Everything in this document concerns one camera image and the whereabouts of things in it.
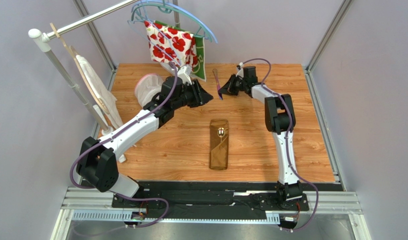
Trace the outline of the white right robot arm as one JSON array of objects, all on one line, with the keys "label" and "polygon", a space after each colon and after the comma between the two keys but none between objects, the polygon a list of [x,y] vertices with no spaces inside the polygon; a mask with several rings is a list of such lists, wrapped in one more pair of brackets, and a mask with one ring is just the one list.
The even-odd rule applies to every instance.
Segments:
[{"label": "white right robot arm", "polygon": [[237,66],[227,83],[218,90],[223,95],[237,96],[244,92],[264,104],[264,122],[272,134],[278,159],[278,181],[275,204],[289,209],[303,197],[303,186],[298,177],[293,147],[293,131],[296,124],[292,97],[279,94],[258,81],[255,66]]}]

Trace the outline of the purple handled knife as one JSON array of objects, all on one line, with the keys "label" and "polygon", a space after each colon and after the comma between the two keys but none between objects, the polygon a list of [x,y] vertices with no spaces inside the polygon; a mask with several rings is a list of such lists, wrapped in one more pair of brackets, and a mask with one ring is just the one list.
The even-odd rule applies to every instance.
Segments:
[{"label": "purple handled knife", "polygon": [[215,78],[218,97],[222,101],[223,100],[223,95],[219,92],[220,89],[221,89],[221,86],[220,86],[220,81],[219,81],[219,76],[218,76],[218,70],[216,68],[214,68],[212,70],[212,73],[213,73],[214,78]]}]

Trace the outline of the gold spoon black handle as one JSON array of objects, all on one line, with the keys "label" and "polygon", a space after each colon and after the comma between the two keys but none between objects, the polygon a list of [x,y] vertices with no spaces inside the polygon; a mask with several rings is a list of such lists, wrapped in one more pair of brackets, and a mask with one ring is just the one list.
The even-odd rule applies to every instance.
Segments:
[{"label": "gold spoon black handle", "polygon": [[226,135],[226,129],[219,127],[212,136],[212,149],[215,150],[224,141]]}]

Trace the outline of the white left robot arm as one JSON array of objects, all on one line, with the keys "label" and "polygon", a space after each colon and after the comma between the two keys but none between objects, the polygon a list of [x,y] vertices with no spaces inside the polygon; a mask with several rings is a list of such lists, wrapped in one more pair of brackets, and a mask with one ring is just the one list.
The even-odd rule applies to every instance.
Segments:
[{"label": "white left robot arm", "polygon": [[176,110],[200,107],[213,100],[197,80],[185,83],[176,76],[167,77],[150,96],[143,109],[117,130],[99,139],[86,138],[70,171],[101,193],[113,192],[131,198],[141,186],[133,178],[119,173],[117,160],[121,155],[171,120]]}]

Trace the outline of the brown cloth napkin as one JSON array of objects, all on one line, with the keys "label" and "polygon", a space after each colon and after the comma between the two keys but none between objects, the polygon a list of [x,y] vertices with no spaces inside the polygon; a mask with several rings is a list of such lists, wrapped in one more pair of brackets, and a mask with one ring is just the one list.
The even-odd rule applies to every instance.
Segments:
[{"label": "brown cloth napkin", "polygon": [[212,119],[209,125],[209,168],[226,170],[229,159],[229,122],[227,119]]}]

